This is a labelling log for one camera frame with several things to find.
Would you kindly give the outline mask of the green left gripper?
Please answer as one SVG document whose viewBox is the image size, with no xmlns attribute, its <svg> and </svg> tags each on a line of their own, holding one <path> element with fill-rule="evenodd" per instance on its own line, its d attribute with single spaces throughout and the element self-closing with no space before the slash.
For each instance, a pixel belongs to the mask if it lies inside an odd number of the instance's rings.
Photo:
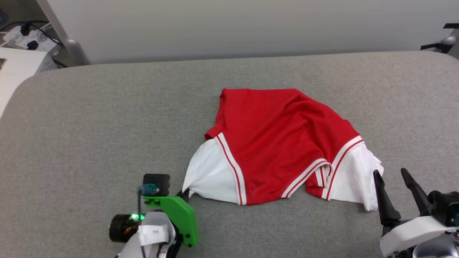
<svg viewBox="0 0 459 258">
<path fill-rule="evenodd" d="M 178 192 L 178 196 L 144 197 L 146 206 L 164 212 L 172 222 L 175 240 L 181 245 L 192 248 L 199 240 L 197 218 L 194 209 L 188 204 L 190 190 Z"/>
</svg>

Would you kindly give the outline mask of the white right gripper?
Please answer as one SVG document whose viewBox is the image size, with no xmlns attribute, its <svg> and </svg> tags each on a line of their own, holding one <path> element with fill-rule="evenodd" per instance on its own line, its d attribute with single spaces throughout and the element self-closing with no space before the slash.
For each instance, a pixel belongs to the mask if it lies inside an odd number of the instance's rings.
<svg viewBox="0 0 459 258">
<path fill-rule="evenodd" d="M 453 232 L 459 227 L 445 226 L 431 216 L 431 203 L 428 195 L 417 183 L 406 168 L 401 168 L 401 175 L 406 187 L 411 191 L 421 217 L 403 224 L 400 213 L 385 191 L 385 183 L 379 172 L 374 170 L 373 179 L 377 194 L 380 223 L 383 227 L 395 227 L 380 239 L 380 249 L 383 257 L 394 255 L 395 252 L 405 251 L 415 245 L 434 239 L 445 232 Z"/>
</svg>

